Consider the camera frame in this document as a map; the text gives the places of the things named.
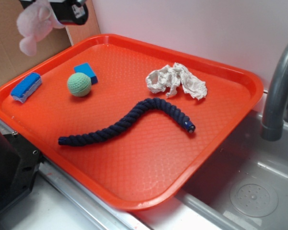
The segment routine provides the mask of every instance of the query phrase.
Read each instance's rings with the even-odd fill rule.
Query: rope toy
[[[162,110],[172,117],[182,128],[186,129],[188,133],[195,131],[195,125],[190,121],[190,118],[175,105],[166,102],[164,99],[147,98],[144,101],[140,101],[127,115],[108,128],[83,135],[60,137],[59,145],[85,146],[104,142],[125,132],[141,115],[151,109]]]

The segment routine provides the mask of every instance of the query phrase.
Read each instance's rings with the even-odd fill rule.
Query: plastic tray
[[[72,96],[67,79],[88,62],[98,83],[84,98]],[[59,146],[58,137],[108,127],[152,94],[146,76],[174,62],[206,82],[197,101],[181,87],[170,103],[196,125],[192,135],[162,111],[143,115],[126,133],[102,144]],[[22,104],[10,92],[31,72],[42,85]],[[108,204],[146,209],[172,197],[247,115],[263,94],[252,73],[199,57],[105,34],[88,38],[0,88],[0,119]]]

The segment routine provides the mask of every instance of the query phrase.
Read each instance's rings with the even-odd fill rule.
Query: white cloth
[[[166,65],[162,69],[154,70],[146,77],[147,87],[152,93],[164,92],[169,87],[167,98],[177,94],[176,88],[180,83],[183,91],[189,93],[192,98],[200,100],[207,95],[206,83],[179,63],[175,63],[173,67]]]

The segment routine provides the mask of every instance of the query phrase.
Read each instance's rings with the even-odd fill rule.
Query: blue sponge
[[[33,92],[41,85],[42,80],[38,73],[31,73],[23,79],[11,92],[11,96],[22,103],[33,94]]]
[[[91,79],[91,83],[96,84],[98,82],[97,76],[90,67],[88,63],[81,64],[73,68],[76,73],[84,73],[85,75],[89,76]]]

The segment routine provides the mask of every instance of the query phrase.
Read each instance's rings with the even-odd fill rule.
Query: stainless steel sink
[[[252,111],[183,190],[235,226],[288,229],[288,124],[269,142],[259,136],[260,120]]]

